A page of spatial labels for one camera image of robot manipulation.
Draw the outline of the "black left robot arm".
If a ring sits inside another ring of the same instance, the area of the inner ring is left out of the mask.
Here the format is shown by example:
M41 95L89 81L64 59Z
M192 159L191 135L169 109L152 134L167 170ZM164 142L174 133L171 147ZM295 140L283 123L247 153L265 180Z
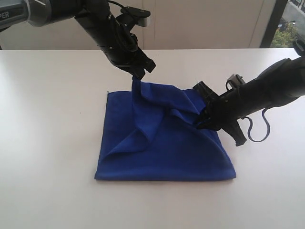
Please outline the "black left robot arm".
M156 64L139 47L131 30L147 27L150 15L148 10L113 0L2 0L0 30L21 22L42 27L74 18L113 66L140 80Z

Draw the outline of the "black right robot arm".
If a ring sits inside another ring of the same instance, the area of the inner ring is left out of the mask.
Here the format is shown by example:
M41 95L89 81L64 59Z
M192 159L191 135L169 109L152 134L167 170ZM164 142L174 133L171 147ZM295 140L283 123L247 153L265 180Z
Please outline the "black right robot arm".
M250 114L261 111L265 115L267 110L285 106L305 94L305 43L295 40L293 48L299 58L282 59L247 83L242 76L231 75L225 84L227 91L222 95L204 82L196 84L194 89L205 104L194 121L196 128L222 129L234 139L236 146L243 145L247 139L253 141ZM247 135L243 134L239 119L250 120Z

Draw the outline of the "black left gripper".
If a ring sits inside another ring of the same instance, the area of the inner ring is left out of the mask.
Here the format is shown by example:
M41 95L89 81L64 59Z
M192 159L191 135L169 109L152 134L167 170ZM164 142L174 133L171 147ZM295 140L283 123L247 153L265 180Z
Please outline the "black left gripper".
M139 48L136 36L112 14L98 21L97 44L112 65L130 72L137 79L145 76L145 70L152 73L156 67L155 62Z

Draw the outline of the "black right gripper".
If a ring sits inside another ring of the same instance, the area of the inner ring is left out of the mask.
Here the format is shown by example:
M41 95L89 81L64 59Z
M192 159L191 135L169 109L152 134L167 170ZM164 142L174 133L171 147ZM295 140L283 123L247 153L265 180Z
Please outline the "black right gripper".
M195 120L196 128L213 131L222 129L233 138L236 146L243 145L246 137L237 122L237 116L233 115L233 110L229 107L229 101L216 94L202 81L193 89L198 92L205 105Z

